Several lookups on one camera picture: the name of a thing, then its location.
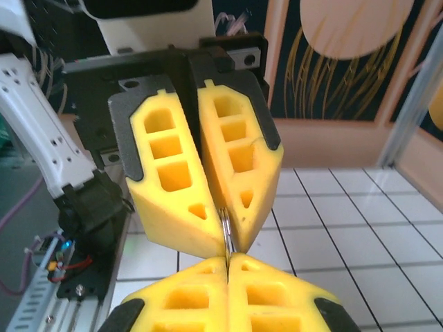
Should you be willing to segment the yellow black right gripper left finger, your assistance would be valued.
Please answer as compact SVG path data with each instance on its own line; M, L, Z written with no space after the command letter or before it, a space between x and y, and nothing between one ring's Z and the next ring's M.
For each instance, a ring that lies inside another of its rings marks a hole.
M225 259L207 259L129 294L98 330L227 331L227 304Z

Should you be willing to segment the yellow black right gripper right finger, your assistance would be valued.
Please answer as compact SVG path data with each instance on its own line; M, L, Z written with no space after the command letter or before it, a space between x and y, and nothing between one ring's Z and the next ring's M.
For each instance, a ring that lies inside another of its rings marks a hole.
M229 331L360 331L325 289L235 253L228 275Z

